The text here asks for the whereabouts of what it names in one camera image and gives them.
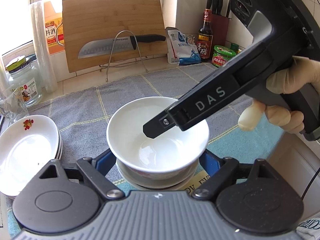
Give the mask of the right gloved hand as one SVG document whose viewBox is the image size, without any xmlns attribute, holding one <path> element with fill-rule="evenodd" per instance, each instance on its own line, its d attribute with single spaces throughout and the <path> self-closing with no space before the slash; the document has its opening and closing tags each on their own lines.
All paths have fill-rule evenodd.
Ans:
<svg viewBox="0 0 320 240">
<path fill-rule="evenodd" d="M 319 62 L 306 57 L 295 57 L 290 68 L 268 77 L 266 88 L 274 94 L 292 94 L 307 83 L 312 84 L 319 92 Z M 277 105 L 267 106 L 257 99 L 253 99 L 252 104 L 242 112 L 238 126 L 242 131 L 252 131 L 263 115 L 266 115 L 269 123 L 288 133 L 296 134 L 304 129 L 302 112 L 289 111 Z"/>
</svg>

